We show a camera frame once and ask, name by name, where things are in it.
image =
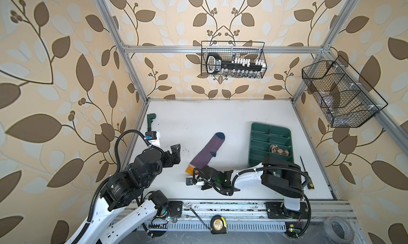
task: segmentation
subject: green tray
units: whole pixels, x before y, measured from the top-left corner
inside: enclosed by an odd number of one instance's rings
[[[287,149],[289,155],[271,153],[270,147],[272,144]],[[249,167],[253,167],[260,162],[263,162],[265,156],[294,162],[292,134],[288,128],[269,124],[252,123],[248,159]]]

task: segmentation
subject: mesh basket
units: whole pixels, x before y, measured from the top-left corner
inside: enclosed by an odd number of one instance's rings
[[[359,74],[355,82],[344,70],[345,60],[320,61],[302,69],[302,79],[313,94],[331,127],[360,127],[388,103]],[[374,93],[383,102],[375,103],[369,96]]]
[[[267,65],[264,42],[202,41],[201,75],[263,78]]]

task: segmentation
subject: screwdriver handle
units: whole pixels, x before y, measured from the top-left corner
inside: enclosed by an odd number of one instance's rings
[[[315,189],[315,186],[313,185],[313,182],[312,182],[312,178],[310,176],[309,176],[309,183],[307,183],[307,188],[309,190],[314,190]]]

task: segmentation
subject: screwdriver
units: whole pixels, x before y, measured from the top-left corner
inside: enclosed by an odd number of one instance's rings
[[[305,170],[306,175],[309,176],[309,174],[308,174],[307,171],[306,171],[305,165],[303,164],[302,157],[300,157],[300,161],[302,162],[303,169]],[[309,190],[314,190],[314,189],[315,189],[315,187],[313,186],[312,178],[311,178],[310,176],[309,176],[309,183],[307,183],[307,188],[308,188]]]

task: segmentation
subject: wallpaper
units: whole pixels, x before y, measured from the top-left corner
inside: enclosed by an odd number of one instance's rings
[[[261,78],[231,78],[201,73],[197,54],[130,55],[148,97],[152,99],[287,99],[296,91],[310,54],[266,54]]]
[[[361,0],[332,48],[390,103],[384,110],[405,130],[407,2]],[[360,128],[330,128],[310,90],[297,108],[336,191],[353,206],[366,238],[373,244],[408,243],[407,155],[375,118]]]
[[[0,0],[0,12],[0,243],[63,243],[142,103],[92,0]]]
[[[321,45],[345,0],[106,0],[129,45]]]

